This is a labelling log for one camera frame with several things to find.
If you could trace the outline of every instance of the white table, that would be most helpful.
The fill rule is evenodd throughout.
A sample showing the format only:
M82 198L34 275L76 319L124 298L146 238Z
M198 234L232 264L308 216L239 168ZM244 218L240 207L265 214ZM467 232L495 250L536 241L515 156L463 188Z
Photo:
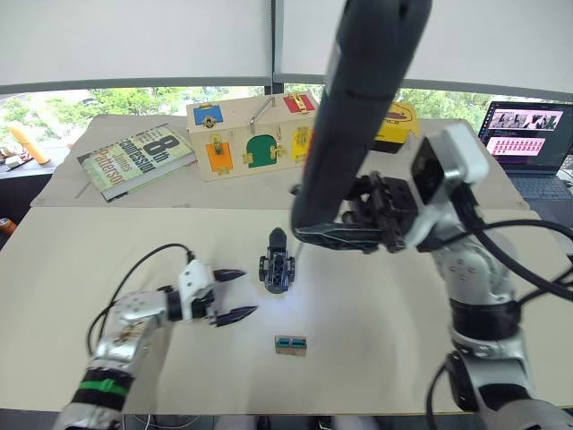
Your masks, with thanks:
M535 216L485 213L488 220ZM228 289L225 305L259 309L222 328L176 324L157 401L149 382L149 369L157 369L162 356L155 342L127 412L423 412L428 383L451 351L448 302L431 257L414 250L362 255L306 245L293 289L274 296L257 270L275 226L288 233L292 251L287 211L33 208L0 253L0 408L59 410L68 402L87 363L84 336L92 318L141 256L181 242L214 268L248 271ZM523 264L543 276L567 267L544 230L505 233ZM158 254L125 291L173 284L183 265L179 250ZM520 294L531 290L520 279L516 284ZM573 399L572 325L571 305L557 298L540 298L525 310L536 388L561 406ZM277 355L277 334L306 336L307 357ZM458 411L445 381L435 409Z
M436 133L448 124L461 120L423 119L422 134ZM106 203L90 184L77 157L97 150L125 136L136 134L156 125L170 123L182 134L186 132L184 116L119 116L103 115L93 119L86 133L72 147L70 155L58 167L46 188L32 202L32 206L90 206L90 207L195 207L289 209L292 196L289 190L301 180L301 169L290 168L270 173L203 182L199 166L191 165L126 195ZM490 174L476 196L486 209L529 209L503 169L476 139L490 161ZM409 176L410 163L420 139L412 139L398 154L371 152L364 162L362 174L379 170L383 176Z

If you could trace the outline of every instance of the wooden box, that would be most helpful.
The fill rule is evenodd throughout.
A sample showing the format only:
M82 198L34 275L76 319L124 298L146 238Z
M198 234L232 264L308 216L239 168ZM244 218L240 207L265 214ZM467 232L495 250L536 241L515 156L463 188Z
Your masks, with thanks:
M187 106L187 129L206 181L300 166L318 104L309 91Z

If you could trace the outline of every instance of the book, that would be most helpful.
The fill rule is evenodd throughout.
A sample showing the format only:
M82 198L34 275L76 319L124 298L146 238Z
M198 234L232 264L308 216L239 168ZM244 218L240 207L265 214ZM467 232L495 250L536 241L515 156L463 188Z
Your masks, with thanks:
M78 157L91 183L107 202L196 160L189 141L169 124Z

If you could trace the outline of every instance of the keyboard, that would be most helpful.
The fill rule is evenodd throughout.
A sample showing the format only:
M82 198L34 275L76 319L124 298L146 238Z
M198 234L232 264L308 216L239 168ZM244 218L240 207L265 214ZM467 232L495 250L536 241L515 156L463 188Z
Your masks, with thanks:
M573 198L565 184L556 176L510 176L509 179L524 199L571 200Z

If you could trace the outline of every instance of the green door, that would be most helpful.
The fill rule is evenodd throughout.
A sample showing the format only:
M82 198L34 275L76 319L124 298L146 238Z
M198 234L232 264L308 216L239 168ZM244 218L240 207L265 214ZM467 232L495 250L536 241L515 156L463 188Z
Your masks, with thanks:
M277 141L269 134L254 136L247 142L247 154L252 154L249 168L277 164Z

